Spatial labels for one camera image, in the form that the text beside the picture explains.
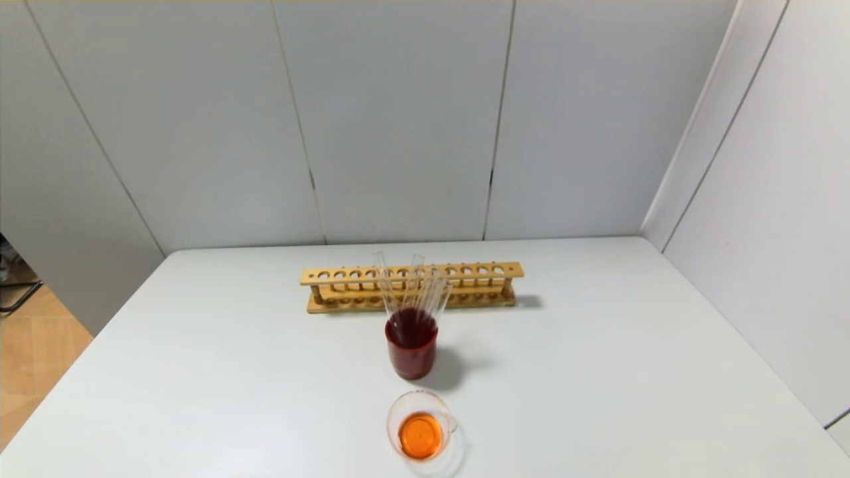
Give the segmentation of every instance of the chair leg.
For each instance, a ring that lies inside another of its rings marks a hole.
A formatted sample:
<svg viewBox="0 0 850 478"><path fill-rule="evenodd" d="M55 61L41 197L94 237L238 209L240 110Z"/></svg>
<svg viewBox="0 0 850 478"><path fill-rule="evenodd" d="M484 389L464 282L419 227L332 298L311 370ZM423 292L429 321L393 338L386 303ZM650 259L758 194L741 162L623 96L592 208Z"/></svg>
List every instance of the chair leg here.
<svg viewBox="0 0 850 478"><path fill-rule="evenodd" d="M18 300L16 300L16 301L15 301L15 303L14 303L14 304L12 304L12 305L11 305L11 306L9 306L9 307L0 307L0 313L3 313L3 314L11 314L12 312L15 312L15 311L16 311L16 310L18 310L18 309L19 309L19 308L20 308L20 307L21 307L21 306L22 306L22 305L23 305L23 304L24 304L24 303L25 303L25 302L26 302L26 301L27 301L30 297L32 297L32 294L36 293L36 290L38 290L38 288L40 288L42 285L44 285L44 282L42 282L42 281L38 281L38 282L22 282L22 283L20 283L20 284L0 284L0 287L2 287L2 288L12 288L12 287L29 287L28 289L26 289L26 292L24 292L24 295L20 296L20 297L18 298Z"/></svg>

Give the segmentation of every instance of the wooden floor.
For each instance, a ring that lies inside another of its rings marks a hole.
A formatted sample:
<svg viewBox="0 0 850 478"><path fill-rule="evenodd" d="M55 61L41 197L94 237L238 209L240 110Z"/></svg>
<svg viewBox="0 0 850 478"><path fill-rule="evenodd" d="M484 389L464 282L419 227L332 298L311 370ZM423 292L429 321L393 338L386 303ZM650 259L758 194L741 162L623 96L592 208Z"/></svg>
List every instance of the wooden floor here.
<svg viewBox="0 0 850 478"><path fill-rule="evenodd" d="M31 280L15 274L9 282ZM4 289L0 302L11 305L23 289ZM16 312L0 315L0 450L35 411L92 336L43 286Z"/></svg>

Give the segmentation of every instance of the dark red liquid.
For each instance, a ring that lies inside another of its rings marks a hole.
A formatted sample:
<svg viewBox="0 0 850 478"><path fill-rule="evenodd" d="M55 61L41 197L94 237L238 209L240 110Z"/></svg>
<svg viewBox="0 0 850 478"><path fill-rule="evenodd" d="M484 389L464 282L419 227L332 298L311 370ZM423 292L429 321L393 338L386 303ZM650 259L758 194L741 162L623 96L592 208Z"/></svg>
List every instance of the dark red liquid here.
<svg viewBox="0 0 850 478"><path fill-rule="evenodd" d="M401 378L428 375L437 354L437 332L437 321L419 309L403 309L389 318L384 326L389 361Z"/></svg>
<svg viewBox="0 0 850 478"><path fill-rule="evenodd" d="M434 338L437 333L437 321L430 314L420 309L399 310L390 318L390 339L403 349L422 347Z"/></svg>

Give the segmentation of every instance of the test tube rack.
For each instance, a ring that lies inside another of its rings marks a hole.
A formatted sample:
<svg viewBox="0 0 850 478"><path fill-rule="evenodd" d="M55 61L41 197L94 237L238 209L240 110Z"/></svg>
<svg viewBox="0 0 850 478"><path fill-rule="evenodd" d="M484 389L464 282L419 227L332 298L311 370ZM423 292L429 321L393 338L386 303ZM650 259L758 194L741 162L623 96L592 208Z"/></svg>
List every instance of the test tube rack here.
<svg viewBox="0 0 850 478"><path fill-rule="evenodd" d="M408 287L419 288L421 279L411 277L411 267L388 267L390 284L401 301ZM418 277L441 273L452 286L447 309L511 307L517 304L512 280L523 277L519 262L475 262L424 265ZM305 269L301 285L310 287L310 314L370 312L384 310L375 267Z"/></svg>

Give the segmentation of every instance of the white table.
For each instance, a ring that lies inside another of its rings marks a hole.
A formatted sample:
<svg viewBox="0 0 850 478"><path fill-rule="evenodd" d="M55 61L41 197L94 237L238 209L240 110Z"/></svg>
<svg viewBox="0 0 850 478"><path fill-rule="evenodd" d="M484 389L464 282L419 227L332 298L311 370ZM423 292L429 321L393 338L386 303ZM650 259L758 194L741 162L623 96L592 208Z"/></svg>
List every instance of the white table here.
<svg viewBox="0 0 850 478"><path fill-rule="evenodd" d="M185 251L127 302L0 457L3 478L406 476L384 429L417 385L381 314L311 316L302 268L518 260L519 307L450 310L421 385L459 476L850 476L753 349L638 238Z"/></svg>

